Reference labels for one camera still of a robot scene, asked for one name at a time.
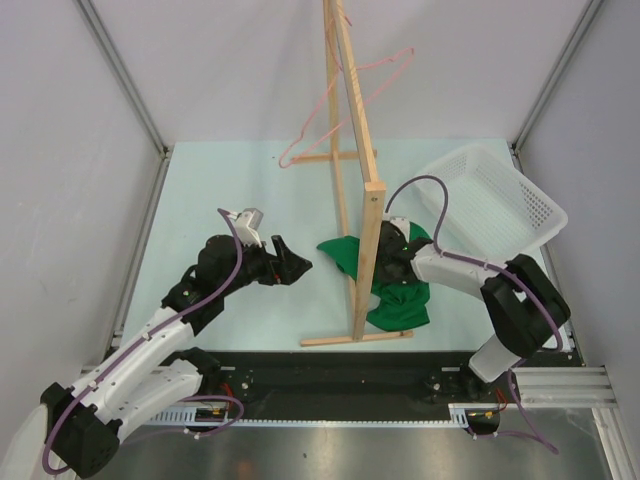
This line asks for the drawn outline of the green t shirt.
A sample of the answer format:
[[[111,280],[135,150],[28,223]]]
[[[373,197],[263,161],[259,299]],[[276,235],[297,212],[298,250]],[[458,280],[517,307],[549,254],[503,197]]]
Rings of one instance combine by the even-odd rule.
[[[409,260],[409,255],[432,242],[419,225],[411,223],[410,240],[389,222],[383,221],[377,256],[394,256]],[[410,281],[406,284],[381,285],[372,282],[371,293],[378,306],[367,314],[367,321],[385,332],[399,332],[421,327],[430,322],[426,304],[431,299],[430,285],[417,279],[410,265]]]

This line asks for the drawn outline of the pink wire hanger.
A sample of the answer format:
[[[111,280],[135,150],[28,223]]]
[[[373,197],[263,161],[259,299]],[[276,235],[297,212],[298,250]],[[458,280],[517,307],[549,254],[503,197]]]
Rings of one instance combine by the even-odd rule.
[[[278,166],[281,169],[288,169],[294,165],[317,159],[319,155],[316,151],[325,142],[329,144],[329,153],[321,157],[330,162],[339,161],[341,159],[340,133],[348,124],[353,126],[355,139],[368,138],[370,130],[366,107],[390,88],[415,58],[415,48],[408,46],[377,61],[357,63],[351,39],[352,21],[346,13],[344,3],[342,1],[325,1],[323,8],[325,14],[326,90],[303,122],[298,136],[278,157]],[[359,74],[386,65],[396,65],[397,68],[372,93],[364,95]],[[328,112],[329,130],[314,143],[308,145],[305,150],[296,153],[294,149],[306,138],[308,128],[323,107]]]

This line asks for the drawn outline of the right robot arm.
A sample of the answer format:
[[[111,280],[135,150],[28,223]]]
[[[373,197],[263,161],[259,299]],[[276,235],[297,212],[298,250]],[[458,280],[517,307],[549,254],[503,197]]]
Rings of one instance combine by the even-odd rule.
[[[571,310],[538,263],[519,254],[501,265],[451,251],[436,242],[409,237],[410,222],[382,221],[374,279],[384,286],[439,284],[483,302],[494,334],[460,367],[454,391],[484,401],[510,368],[537,353],[551,338],[562,344],[559,329]]]

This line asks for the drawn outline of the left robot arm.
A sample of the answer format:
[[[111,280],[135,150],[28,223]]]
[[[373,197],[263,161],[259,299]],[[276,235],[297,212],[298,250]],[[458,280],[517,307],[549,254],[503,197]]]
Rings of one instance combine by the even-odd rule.
[[[46,473],[89,478],[158,413],[219,392],[218,362],[199,348],[180,349],[222,313],[227,296],[252,283],[292,285],[312,268],[280,236],[272,243],[268,253],[263,243],[245,246],[235,235],[209,238],[135,337],[71,386],[53,383],[42,393]]]

